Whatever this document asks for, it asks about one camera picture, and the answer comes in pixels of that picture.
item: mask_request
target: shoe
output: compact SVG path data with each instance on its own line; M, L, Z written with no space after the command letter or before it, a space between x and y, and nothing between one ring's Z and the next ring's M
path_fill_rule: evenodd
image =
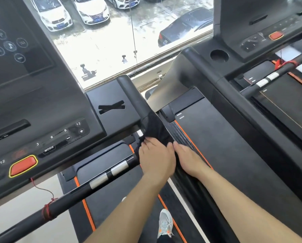
M159 233L158 238L161 235L168 235L170 238L173 235L173 219L170 212L166 209L162 209L159 217Z

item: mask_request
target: cup holder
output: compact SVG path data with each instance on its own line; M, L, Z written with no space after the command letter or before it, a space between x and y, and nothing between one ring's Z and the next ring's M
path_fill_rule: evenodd
M229 60L229 55L221 49L213 50L210 56L213 61L217 62L227 62Z

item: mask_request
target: person's left hand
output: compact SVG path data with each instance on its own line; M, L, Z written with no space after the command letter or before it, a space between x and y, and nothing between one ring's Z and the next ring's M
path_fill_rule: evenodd
M167 147L156 138L146 137L139 149L140 164L144 176L162 186L176 168L175 150L172 143Z

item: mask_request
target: black x mark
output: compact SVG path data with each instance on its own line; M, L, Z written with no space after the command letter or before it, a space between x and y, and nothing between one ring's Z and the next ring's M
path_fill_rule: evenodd
M114 103L113 105L99 105L98 106L99 114L104 114L105 112L108 112L113 109L125 109L124 101L121 100L119 102Z

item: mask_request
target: person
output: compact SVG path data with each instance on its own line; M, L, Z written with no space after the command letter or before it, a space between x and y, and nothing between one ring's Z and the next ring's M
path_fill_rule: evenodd
M299 235L208 167L189 147L177 142L166 147L149 137L139 149L141 180L85 243L138 242L158 193L175 171L175 151L184 171L207 188L240 243L302 243ZM173 242L172 228L170 213L162 210L157 242Z

